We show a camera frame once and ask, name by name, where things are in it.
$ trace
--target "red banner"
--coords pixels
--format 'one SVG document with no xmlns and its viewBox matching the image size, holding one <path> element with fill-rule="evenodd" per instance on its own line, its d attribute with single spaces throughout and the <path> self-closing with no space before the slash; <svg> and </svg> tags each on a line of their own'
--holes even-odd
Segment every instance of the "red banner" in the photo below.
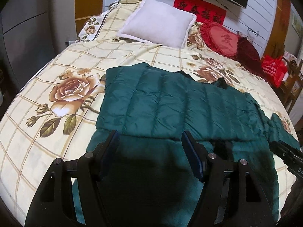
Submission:
<svg viewBox="0 0 303 227">
<path fill-rule="evenodd" d="M 207 19 L 223 25 L 226 16 L 224 9 L 202 0 L 175 0 L 174 7 L 195 14 L 202 23 Z"/>
</svg>

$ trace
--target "quilted jacket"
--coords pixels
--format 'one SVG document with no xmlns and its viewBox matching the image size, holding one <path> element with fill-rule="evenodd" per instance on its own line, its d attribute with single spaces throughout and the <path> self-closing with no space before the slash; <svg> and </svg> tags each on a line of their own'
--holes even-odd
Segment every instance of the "quilted jacket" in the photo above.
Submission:
<svg viewBox="0 0 303 227">
<path fill-rule="evenodd" d="M 209 152 L 211 141 L 231 141 L 234 160 L 246 159 L 274 218 L 279 187 L 269 142 L 282 140 L 299 149 L 276 114 L 269 119 L 249 93 L 195 82 L 140 63 L 106 71 L 105 96 L 87 151 L 112 129 L 120 145 L 100 194 L 113 226 L 187 226 L 203 184 L 193 176 L 181 145 L 189 130 Z M 74 201 L 83 222 L 77 183 Z"/>
</svg>

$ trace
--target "bedsheet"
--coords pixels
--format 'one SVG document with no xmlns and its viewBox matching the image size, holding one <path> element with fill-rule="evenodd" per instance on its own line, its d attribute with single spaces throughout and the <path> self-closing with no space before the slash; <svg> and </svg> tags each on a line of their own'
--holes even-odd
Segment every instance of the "bedsheet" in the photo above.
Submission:
<svg viewBox="0 0 303 227">
<path fill-rule="evenodd" d="M 198 82 L 220 77 L 250 93 L 267 117 L 281 118 L 296 139 L 289 116 L 271 87 L 239 62 L 210 50 L 195 23 L 184 49 L 117 38 L 116 33 L 141 0 L 119 0 L 89 19 L 76 43 L 67 47 L 16 96 L 0 122 L 0 196 L 24 224 L 34 193 L 51 162 L 86 152 L 104 97 L 105 71 L 147 62 L 168 71 L 183 70 Z M 295 177 L 274 156 L 280 209 Z"/>
</svg>

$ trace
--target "red cushion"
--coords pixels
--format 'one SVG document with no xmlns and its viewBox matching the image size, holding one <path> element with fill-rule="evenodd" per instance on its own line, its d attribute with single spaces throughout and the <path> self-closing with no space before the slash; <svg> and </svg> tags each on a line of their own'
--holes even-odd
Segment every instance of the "red cushion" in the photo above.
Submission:
<svg viewBox="0 0 303 227">
<path fill-rule="evenodd" d="M 219 23 L 206 20 L 200 31 L 205 44 L 213 51 L 229 58 L 237 54 L 238 36 Z"/>
<path fill-rule="evenodd" d="M 234 60 L 240 62 L 250 73 L 265 78 L 259 53 L 245 37 L 240 37 L 238 40 L 237 55 Z"/>
</svg>

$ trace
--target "silver bolt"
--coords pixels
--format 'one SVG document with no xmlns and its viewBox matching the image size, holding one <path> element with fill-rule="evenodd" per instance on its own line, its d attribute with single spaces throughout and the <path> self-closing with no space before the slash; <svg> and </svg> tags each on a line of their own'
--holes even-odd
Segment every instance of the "silver bolt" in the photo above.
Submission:
<svg viewBox="0 0 303 227">
<path fill-rule="evenodd" d="M 211 159 L 215 159 L 217 157 L 217 155 L 216 154 L 214 154 L 214 153 L 209 153 L 209 158 L 211 158 Z"/>
<path fill-rule="evenodd" d="M 87 152 L 86 154 L 85 154 L 85 157 L 86 158 L 92 158 L 94 156 L 94 153 L 93 152 Z"/>
<path fill-rule="evenodd" d="M 58 164 L 60 164 L 61 163 L 61 158 L 56 158 L 56 159 L 54 159 L 54 164 L 55 165 L 58 165 Z"/>
<path fill-rule="evenodd" d="M 245 160 L 245 159 L 241 159 L 240 163 L 244 166 L 248 164 L 247 160 Z"/>
</svg>

